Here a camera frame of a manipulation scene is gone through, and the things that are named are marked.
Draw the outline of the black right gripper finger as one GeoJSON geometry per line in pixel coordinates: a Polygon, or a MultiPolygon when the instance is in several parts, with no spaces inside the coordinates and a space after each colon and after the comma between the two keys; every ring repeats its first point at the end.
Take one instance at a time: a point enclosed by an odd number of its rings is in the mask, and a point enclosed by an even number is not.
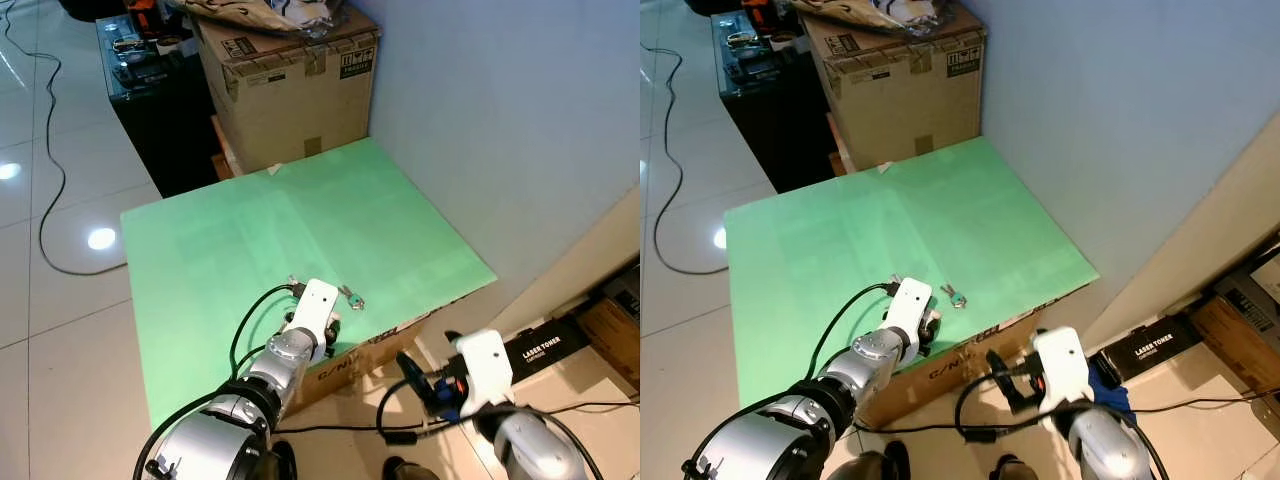
{"type": "Polygon", "coordinates": [[[397,366],[402,371],[403,383],[412,389],[412,392],[419,398],[419,402],[422,403],[424,371],[421,370],[421,367],[406,351],[401,351],[397,353],[397,366]]]}
{"type": "Polygon", "coordinates": [[[989,366],[992,380],[997,385],[1001,396],[1005,398],[1006,404],[1012,410],[1012,379],[1010,367],[995,349],[989,349],[986,353],[986,362],[989,366]]]}

